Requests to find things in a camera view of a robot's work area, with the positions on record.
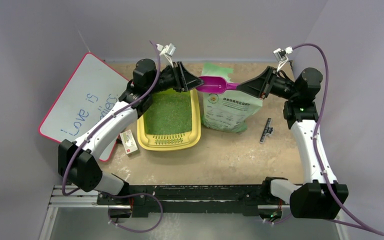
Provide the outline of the magenta plastic litter scoop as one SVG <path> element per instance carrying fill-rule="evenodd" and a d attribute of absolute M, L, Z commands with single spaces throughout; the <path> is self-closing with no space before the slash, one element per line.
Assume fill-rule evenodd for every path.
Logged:
<path fill-rule="evenodd" d="M 209 94 L 223 94 L 228 90 L 236 90 L 240 85 L 239 83 L 227 82 L 227 80 L 221 76 L 201 76 L 204 84 L 197 87 L 199 92 Z"/>

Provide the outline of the green cat litter bag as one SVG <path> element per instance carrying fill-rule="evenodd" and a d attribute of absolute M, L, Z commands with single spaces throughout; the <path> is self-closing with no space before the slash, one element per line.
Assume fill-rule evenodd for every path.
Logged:
<path fill-rule="evenodd" d="M 227 133 L 247 130 L 246 119 L 257 113 L 263 100 L 241 91 L 227 90 L 222 94 L 203 93 L 201 123 L 210 129 Z"/>

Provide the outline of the yellow litter box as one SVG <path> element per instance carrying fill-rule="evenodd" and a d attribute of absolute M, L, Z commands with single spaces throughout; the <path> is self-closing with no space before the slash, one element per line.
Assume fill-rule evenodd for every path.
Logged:
<path fill-rule="evenodd" d="M 137 120 L 137 140 L 149 151 L 177 151 L 201 138 L 198 92 L 172 89 L 152 95 L 151 107 Z"/>

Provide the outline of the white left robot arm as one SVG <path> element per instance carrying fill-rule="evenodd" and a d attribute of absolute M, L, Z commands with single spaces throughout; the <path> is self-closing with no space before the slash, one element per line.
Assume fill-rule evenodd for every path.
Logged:
<path fill-rule="evenodd" d="M 122 178 L 101 170 L 98 160 L 110 143 L 130 124 L 139 119 L 153 103 L 153 94 L 173 89 L 189 92 L 204 84 L 182 62 L 172 62 L 161 69 L 159 61 L 139 60 L 125 91 L 115 105 L 90 130 L 73 141 L 63 140 L 58 145 L 58 172 L 62 176 L 62 193 L 69 193 L 67 182 L 78 190 L 92 190 L 109 194 L 118 205 L 129 199 L 129 184 Z"/>

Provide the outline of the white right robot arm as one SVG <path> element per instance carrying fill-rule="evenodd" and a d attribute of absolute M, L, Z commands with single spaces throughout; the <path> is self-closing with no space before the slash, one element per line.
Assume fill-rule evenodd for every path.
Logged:
<path fill-rule="evenodd" d="M 295 218 L 334 220 L 349 195 L 347 185 L 338 183 L 329 165 L 318 132 L 321 117 L 314 100 L 322 81 L 322 73 L 312 67 L 291 80 L 269 66 L 236 87 L 260 99 L 269 95 L 285 99 L 283 117 L 298 147 L 304 183 L 295 185 L 287 179 L 267 177 L 268 185 L 261 189 L 260 196 L 268 204 L 283 200 Z"/>

